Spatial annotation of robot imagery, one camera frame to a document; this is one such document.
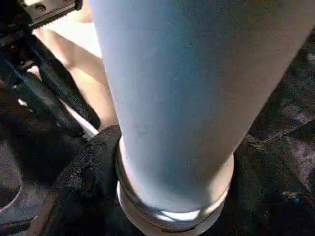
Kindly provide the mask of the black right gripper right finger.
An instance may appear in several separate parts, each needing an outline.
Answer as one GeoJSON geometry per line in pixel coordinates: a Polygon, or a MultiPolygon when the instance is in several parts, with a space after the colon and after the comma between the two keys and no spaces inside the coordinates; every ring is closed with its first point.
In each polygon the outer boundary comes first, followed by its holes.
{"type": "Polygon", "coordinates": [[[209,236],[313,236],[315,200],[267,146],[246,135],[234,153],[223,211],[209,236]]]}

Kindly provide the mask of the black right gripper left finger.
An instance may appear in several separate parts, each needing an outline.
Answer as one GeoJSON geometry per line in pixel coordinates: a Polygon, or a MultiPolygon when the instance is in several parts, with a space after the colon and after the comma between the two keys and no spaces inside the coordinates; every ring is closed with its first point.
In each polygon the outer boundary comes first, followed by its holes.
{"type": "Polygon", "coordinates": [[[115,163],[121,132],[105,128],[81,149],[54,182],[31,236],[131,236],[118,205],[115,163]]]}

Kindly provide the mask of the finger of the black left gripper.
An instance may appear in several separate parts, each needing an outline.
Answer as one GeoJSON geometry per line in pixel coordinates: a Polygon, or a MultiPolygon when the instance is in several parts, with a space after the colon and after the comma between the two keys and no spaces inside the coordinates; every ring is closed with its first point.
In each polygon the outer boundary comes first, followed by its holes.
{"type": "Polygon", "coordinates": [[[83,128],[39,78],[0,59],[0,124],[10,132],[80,137],[83,128]]]}

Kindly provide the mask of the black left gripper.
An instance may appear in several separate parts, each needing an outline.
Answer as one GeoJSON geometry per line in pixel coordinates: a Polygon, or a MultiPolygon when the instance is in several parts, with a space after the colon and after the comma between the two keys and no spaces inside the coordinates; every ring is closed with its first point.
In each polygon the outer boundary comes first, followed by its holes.
{"type": "MultiPolygon", "coordinates": [[[[0,34],[6,36],[21,29],[36,29],[72,11],[82,8],[81,0],[40,0],[27,5],[23,0],[0,2],[0,34]]],[[[54,54],[34,35],[27,37],[27,46],[38,62],[42,82],[95,129],[101,121],[85,101],[72,75],[54,54]]]]}

